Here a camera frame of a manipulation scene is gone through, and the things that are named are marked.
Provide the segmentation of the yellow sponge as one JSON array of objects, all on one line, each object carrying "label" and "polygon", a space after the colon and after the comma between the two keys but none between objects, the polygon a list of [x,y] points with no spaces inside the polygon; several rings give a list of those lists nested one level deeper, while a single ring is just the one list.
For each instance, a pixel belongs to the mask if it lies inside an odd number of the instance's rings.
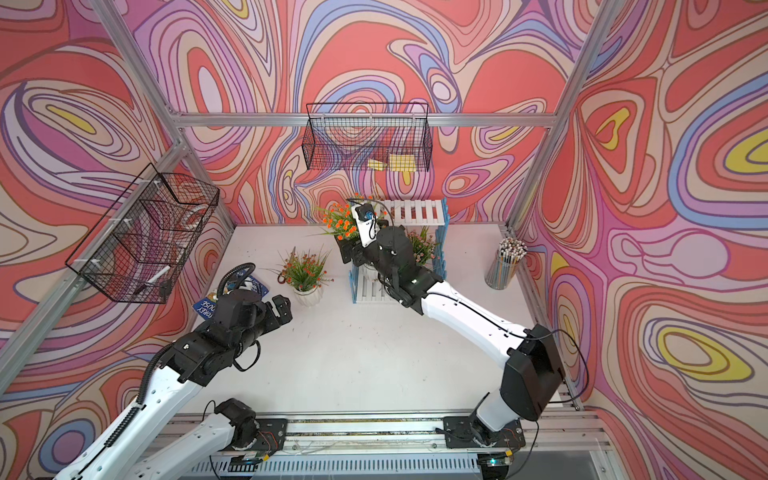
[{"label": "yellow sponge", "polygon": [[392,171],[411,173],[418,170],[417,160],[414,155],[389,154],[384,160],[369,158],[367,167],[375,171]]}]

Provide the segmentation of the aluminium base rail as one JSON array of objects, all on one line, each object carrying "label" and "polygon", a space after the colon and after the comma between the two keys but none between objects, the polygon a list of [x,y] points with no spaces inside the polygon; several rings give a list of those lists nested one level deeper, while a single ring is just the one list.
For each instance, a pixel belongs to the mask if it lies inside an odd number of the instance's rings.
[{"label": "aluminium base rail", "polygon": [[449,449],[435,433],[446,416],[467,412],[259,413],[287,418],[281,451],[226,447],[184,479],[624,479],[626,473],[594,414],[555,409],[519,420],[526,445]]}]

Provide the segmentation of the orange flower pot front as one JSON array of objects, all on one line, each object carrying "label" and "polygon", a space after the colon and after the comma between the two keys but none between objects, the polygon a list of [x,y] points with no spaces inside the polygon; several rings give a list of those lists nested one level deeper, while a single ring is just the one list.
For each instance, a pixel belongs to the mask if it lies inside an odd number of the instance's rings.
[{"label": "orange flower pot front", "polygon": [[316,211],[321,215],[326,229],[337,240],[359,240],[362,232],[373,237],[377,228],[376,224],[372,224],[361,230],[357,225],[356,208],[362,205],[364,205],[364,199],[354,199],[351,204],[332,204],[327,208],[317,207]]}]

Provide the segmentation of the pink flower pot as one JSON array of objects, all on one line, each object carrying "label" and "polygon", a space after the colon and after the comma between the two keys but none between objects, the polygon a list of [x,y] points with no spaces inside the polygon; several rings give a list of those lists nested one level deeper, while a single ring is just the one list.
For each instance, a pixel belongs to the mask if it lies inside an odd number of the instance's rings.
[{"label": "pink flower pot", "polygon": [[429,226],[407,231],[411,242],[414,259],[417,265],[425,266],[436,256],[437,241]]}]

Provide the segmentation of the blue picture book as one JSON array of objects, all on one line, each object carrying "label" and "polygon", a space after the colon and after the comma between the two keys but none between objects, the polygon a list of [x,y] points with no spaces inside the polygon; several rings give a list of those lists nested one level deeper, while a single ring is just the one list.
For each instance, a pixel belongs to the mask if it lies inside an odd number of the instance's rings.
[{"label": "blue picture book", "polygon": [[[268,286],[252,275],[249,275],[246,278],[240,288],[254,291],[260,294],[262,297],[266,297],[269,293]],[[192,306],[192,310],[203,320],[210,320],[215,313],[216,304],[217,296],[215,292],[212,292],[208,296],[197,301]]]}]

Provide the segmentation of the white marker pen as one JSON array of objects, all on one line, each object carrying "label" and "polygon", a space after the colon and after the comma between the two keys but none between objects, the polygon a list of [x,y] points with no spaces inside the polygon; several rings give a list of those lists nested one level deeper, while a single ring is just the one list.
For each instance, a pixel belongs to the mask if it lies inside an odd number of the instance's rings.
[{"label": "white marker pen", "polygon": [[160,280],[168,271],[170,270],[169,265],[165,265],[162,267],[155,275],[153,275],[148,280],[142,280],[137,288],[134,290],[133,295],[139,295],[144,290],[148,289],[151,285],[154,285],[158,280]]}]

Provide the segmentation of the clear tape roll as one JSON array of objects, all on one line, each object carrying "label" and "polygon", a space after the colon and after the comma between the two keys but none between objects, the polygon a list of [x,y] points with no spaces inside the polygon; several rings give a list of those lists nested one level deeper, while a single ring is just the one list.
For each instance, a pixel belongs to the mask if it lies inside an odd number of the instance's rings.
[{"label": "clear tape roll", "polygon": [[205,204],[184,205],[177,208],[174,228],[178,231],[195,231],[203,220],[208,206]]}]

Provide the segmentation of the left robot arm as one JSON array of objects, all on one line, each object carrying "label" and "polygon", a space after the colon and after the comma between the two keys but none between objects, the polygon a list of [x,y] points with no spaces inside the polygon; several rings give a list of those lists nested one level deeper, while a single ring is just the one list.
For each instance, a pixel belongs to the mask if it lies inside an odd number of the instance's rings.
[{"label": "left robot arm", "polygon": [[269,301],[246,289],[220,295],[213,317],[150,360],[137,397],[57,478],[179,479],[226,447],[250,450],[263,441],[266,454],[280,450],[274,432],[278,422],[261,422],[250,407],[231,398],[170,445],[151,456],[144,454],[217,374],[229,368],[242,371],[238,358],[292,318],[291,302],[283,295]]}]

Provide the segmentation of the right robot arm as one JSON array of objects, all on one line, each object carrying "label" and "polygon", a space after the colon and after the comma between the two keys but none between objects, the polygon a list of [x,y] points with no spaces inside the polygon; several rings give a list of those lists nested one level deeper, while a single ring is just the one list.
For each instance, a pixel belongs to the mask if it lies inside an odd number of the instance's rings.
[{"label": "right robot arm", "polygon": [[386,226],[366,241],[336,243],[343,263],[373,267],[389,297],[461,334],[502,369],[500,386],[485,394],[469,415],[476,437],[541,417],[565,377],[552,331],[507,321],[460,294],[442,276],[416,263],[402,227]]}]

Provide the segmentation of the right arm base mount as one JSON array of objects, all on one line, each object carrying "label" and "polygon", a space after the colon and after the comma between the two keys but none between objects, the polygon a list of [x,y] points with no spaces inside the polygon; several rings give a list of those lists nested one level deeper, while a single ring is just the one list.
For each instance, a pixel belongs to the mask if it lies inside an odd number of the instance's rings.
[{"label": "right arm base mount", "polygon": [[526,445],[519,420],[507,423],[499,431],[491,431],[473,416],[446,416],[435,429],[449,449],[502,448],[516,452]]}]

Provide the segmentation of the red flower pot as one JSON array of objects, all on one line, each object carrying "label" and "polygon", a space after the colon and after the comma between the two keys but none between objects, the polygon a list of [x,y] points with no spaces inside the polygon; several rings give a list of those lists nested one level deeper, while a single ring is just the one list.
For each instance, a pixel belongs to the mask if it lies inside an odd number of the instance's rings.
[{"label": "red flower pot", "polygon": [[302,253],[293,248],[282,259],[278,283],[290,286],[304,307],[316,306],[323,297],[324,287],[332,282],[326,269],[328,257],[328,251]]}]

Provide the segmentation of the pencil holder with pencils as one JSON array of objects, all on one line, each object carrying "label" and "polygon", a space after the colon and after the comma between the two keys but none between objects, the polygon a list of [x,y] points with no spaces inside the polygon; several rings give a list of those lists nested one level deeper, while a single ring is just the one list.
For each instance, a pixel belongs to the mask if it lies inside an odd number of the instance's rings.
[{"label": "pencil holder with pencils", "polygon": [[514,237],[503,238],[485,274],[486,285],[494,290],[506,289],[516,273],[518,264],[527,253],[528,248],[521,240]]}]

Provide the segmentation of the blue white slatted rack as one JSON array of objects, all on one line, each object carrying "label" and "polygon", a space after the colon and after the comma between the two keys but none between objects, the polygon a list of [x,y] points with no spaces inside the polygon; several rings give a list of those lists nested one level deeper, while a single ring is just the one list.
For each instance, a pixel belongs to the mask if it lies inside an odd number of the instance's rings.
[{"label": "blue white slatted rack", "polygon": [[384,218],[388,208],[382,201],[349,198],[347,202],[357,234],[337,242],[342,262],[374,268],[378,282],[392,299],[421,314],[428,290],[445,280],[442,241],[446,227],[437,227],[437,246],[432,253],[419,253],[406,228]]}]

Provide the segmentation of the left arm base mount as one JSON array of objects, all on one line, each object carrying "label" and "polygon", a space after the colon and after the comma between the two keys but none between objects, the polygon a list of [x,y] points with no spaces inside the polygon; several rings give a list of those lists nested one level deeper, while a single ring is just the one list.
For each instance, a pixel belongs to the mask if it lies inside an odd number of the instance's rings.
[{"label": "left arm base mount", "polygon": [[254,418],[241,428],[239,448],[274,454],[281,451],[287,437],[287,418]]}]

